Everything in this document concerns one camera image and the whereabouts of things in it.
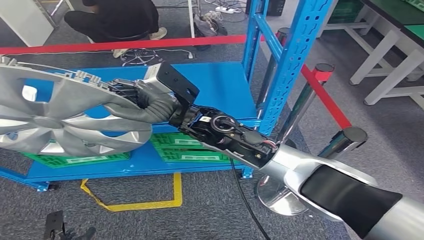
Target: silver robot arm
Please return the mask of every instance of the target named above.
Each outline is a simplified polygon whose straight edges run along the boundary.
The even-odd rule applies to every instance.
[[[423,204],[378,188],[371,176],[339,161],[281,145],[258,170],[281,180],[317,214],[344,221],[362,239],[424,238]]]
[[[150,66],[146,79],[130,84],[139,95],[154,93],[147,102],[138,102],[143,110],[134,112],[111,104],[109,112],[145,121],[151,118],[147,111],[154,111],[161,117],[151,122],[168,119],[170,125],[205,147],[281,181],[309,209],[330,220],[344,221],[362,239],[424,239],[423,204],[378,188],[373,177],[339,161],[277,146],[218,109],[194,105],[199,90],[166,62]]]

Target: blue metal shelf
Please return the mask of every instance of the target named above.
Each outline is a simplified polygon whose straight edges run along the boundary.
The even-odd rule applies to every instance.
[[[299,0],[290,33],[282,46],[265,19],[268,0],[251,0],[247,39],[241,63],[190,63],[175,64],[174,66],[200,89],[200,94],[195,102],[197,105],[220,109],[234,116],[241,123],[258,127],[259,131],[269,135],[286,104],[287,97],[331,3],[330,0]],[[262,106],[263,115],[257,119],[256,105],[251,96],[249,82],[255,69],[261,34],[265,37],[277,66],[266,101]],[[110,81],[114,78],[136,80],[143,78],[146,67],[89,68],[84,71],[101,77],[103,81]],[[29,80],[28,85],[38,88],[38,94],[42,94],[43,91],[48,92],[46,83]],[[101,116],[108,115],[106,110],[101,107],[91,110],[90,113],[87,113],[91,117],[98,115],[101,118]],[[176,132],[176,129],[167,124],[157,124],[153,126],[153,131],[170,133]],[[245,177],[252,175],[250,168],[243,165],[237,165],[237,167],[244,168]],[[165,163],[148,143],[133,151],[132,157],[128,161],[56,169],[34,163],[27,176],[0,167],[0,177],[37,188],[39,191],[46,191],[49,185],[48,181],[56,180],[224,169],[230,169],[230,167],[223,164]]]

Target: red barrier rope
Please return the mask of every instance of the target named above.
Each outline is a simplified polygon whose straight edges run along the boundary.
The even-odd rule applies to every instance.
[[[198,45],[244,44],[246,35],[170,38],[161,40],[118,41],[103,43],[57,44],[30,47],[0,47],[0,54],[76,53],[111,49],[166,48]]]
[[[316,95],[318,95],[318,97],[321,99],[322,103],[330,112],[337,124],[341,127],[341,129],[351,127],[352,124],[349,119],[345,116],[339,106],[337,106],[324,87],[318,82],[317,78],[309,70],[309,68],[306,65],[303,65],[300,72],[306,78],[309,85],[313,88]]]

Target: white sneaker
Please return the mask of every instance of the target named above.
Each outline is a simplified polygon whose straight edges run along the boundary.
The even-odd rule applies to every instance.
[[[113,50],[113,57],[117,59],[128,50],[129,50],[129,48],[114,49]]]
[[[148,37],[150,38],[150,40],[159,40],[165,37],[167,33],[168,33],[168,30],[166,28],[160,27],[159,31],[149,34]]]

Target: person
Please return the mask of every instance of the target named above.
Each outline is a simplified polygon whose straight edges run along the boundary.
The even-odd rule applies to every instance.
[[[64,21],[75,31],[88,36],[95,43],[125,41],[141,35],[159,40],[167,29],[159,27],[159,13],[152,0],[82,0],[90,12],[69,11]],[[126,49],[116,49],[114,57]]]

